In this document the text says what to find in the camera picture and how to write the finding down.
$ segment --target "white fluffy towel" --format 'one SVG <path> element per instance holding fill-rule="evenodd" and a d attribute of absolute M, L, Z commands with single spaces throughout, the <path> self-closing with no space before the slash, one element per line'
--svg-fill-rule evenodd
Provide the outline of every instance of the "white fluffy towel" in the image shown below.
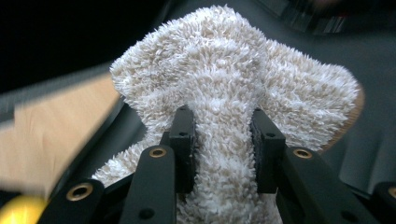
<path fill-rule="evenodd" d="M 134 172 L 178 107 L 193 111 L 197 176 L 193 192 L 177 201 L 178 223 L 281 222 L 275 197 L 256 192 L 254 109 L 265 111 L 289 146 L 321 150 L 359 95 L 345 68 L 266 39 L 229 7 L 201 8 L 163 24 L 118 58 L 111 73 L 148 132 L 93 175 L 106 186 Z"/>

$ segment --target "terry cloth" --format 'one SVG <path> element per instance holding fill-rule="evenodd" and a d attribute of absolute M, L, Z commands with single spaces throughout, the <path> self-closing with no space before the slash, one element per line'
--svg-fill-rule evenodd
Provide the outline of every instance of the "terry cloth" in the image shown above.
<path fill-rule="evenodd" d="M 134 172 L 178 107 L 196 119 L 197 176 L 177 201 L 179 223 L 281 222 L 274 195 L 259 195 L 249 123 L 261 108 L 289 146 L 322 150 L 350 123 L 360 88 L 342 66 L 322 64 L 274 40 L 229 7 L 169 21 L 111 65 L 116 90 L 146 125 L 144 139 L 93 178 L 106 186 Z"/>

